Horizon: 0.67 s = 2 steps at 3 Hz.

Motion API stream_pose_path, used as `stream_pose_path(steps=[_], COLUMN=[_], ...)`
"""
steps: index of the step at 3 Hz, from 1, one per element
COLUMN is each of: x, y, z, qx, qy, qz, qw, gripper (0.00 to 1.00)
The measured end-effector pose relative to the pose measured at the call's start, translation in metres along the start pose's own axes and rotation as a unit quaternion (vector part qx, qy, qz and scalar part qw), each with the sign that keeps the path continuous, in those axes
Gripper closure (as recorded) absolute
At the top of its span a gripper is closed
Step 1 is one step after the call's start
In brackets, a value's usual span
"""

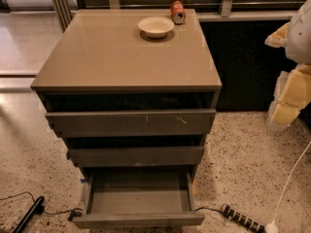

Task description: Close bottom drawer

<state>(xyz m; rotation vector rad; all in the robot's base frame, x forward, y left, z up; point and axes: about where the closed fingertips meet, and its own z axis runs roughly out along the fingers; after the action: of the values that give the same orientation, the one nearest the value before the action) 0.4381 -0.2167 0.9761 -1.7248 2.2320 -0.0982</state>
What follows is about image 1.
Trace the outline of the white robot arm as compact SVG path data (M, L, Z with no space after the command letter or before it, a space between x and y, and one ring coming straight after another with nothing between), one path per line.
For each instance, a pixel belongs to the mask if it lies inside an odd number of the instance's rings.
M269 35L264 43L284 48L289 60L296 63L290 72L282 71L268 110L267 125L283 131L311 102L311 0L306 0L289 22Z

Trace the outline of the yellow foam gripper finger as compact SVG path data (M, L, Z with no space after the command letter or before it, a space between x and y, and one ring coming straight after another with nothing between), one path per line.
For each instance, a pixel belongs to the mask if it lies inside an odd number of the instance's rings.
M267 46L273 48L283 48L286 43L289 23L285 23L279 29L270 34L264 41Z
M282 71L273 96L267 113L267 126L272 131L283 131L311 102L311 66L298 64L290 72Z

